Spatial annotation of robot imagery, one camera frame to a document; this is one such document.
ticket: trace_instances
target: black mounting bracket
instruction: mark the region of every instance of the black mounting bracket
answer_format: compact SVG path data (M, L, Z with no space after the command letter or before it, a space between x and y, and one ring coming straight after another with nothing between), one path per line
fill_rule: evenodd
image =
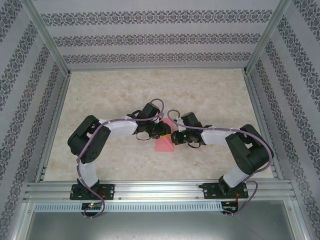
M91 189L99 194L104 200L113 200L115 195L114 184L100 184L100 181L93 185ZM77 184L73 184L71 187L70 200L99 200L92 192L85 188L79 179Z
M234 214L238 212L239 202L238 201L233 201L233 202L222 201L221 206L223 209L223 211L221 212L222 214L230 214L230 213Z
M218 182L203 183L199 185L199 188L203 189L204 199L236 199L237 194L238 199L247 199L249 197L247 185L244 182L234 188L230 188L230 191L226 194L219 189Z

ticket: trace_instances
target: robotic arm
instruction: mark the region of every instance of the robotic arm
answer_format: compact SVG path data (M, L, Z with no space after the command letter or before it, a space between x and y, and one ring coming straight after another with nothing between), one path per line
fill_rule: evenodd
M187 126L202 128L202 124L198 121L193 112L178 117L175 122L180 124L182 122L186 127L179 126L179 130L174 131L171 134L171 140L175 145L187 143L192 147L190 143L197 143L198 148L201 145L210 144L229 147L236 165L219 179L219 189L225 196L269 161L267 149L260 141L247 134L225 130L187 128ZM252 125L246 124L239 130L258 137L266 144ZM268 145L267 147L273 158L274 154L271 148Z
M93 115L87 116L80 126L68 139L68 145L72 154L79 156L95 130L103 124L104 126L96 133L85 153L80 158L79 171L82 180L92 188L98 183L95 160L100 155L106 141L124 135L134 135L147 132L150 138L158 139L171 134L168 124L159 121L161 118L144 120L155 117L160 112L159 108L148 102L142 110L128 114L119 121L108 121L97 119Z
M153 139L171 134L170 126L160 121L163 117L164 103L160 100L162 102L162 110L159 110L158 107L152 104L154 100L147 103L142 110L137 110L124 118L103 120L90 115L85 118L68 139L67 143L71 152L78 156L77 170L79 175L77 179L78 184L72 186L70 199L101 199L103 205L102 211L94 217L99 216L105 209L104 199L106 198L102 188L106 188L106 186L102 186L103 184L99 183L95 160L100 155L107 139L142 132L147 132L149 137ZM205 189L206 186L204 186L206 183L199 186L203 188L205 193L204 198L206 198L206 196L208 198L215 196L214 198L216 199L234 198L234 194L238 194L237 189L240 188L244 190L243 185L245 186L245 183L243 183L243 181L246 181L255 172L266 169L274 157L271 148L252 125L246 124L240 129L210 128L211 125L203 127L193 112L189 112L173 120L169 116L171 111L176 110L170 110L168 112L168 118L178 125L178 130L171 134L171 140L175 145L187 143L192 148L197 148L190 145L192 143L198 144L198 148L202 145L210 144L228 146L234 157L236 165L220 177L218 186L214 188L214 193L209 194L208 192L208 194L206 194L206 191L208 191ZM214 187L212 184L213 183L208 183L209 187ZM111 196L109 196L111 198L109 199L112 200L114 185L113 187L111 186L110 189L108 190L111 193Z

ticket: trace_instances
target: gray metal panel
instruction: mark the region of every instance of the gray metal panel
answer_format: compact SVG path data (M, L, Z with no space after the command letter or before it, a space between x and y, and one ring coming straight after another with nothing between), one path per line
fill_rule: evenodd
M112 212L88 220L80 213L35 212L26 239L292 240L294 235L283 201L255 201L233 218L220 212Z

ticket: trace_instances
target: pink block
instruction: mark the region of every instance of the pink block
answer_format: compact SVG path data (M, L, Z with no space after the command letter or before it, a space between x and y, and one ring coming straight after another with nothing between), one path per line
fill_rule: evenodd
M171 128L171 133L174 131L174 123L169 120L169 118L163 118L162 121L168 124ZM155 140L155 151L171 153L175 151L175 145L171 141L171 136L166 136L164 138L159 138Z

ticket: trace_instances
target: striped wall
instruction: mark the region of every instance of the striped wall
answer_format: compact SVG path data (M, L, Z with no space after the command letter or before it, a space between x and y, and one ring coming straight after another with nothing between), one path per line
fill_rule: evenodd
M35 0L71 70L244 67L279 0Z
M286 179L320 239L320 1L293 0L251 72Z
M19 0L0 1L0 240L33 182L64 76Z

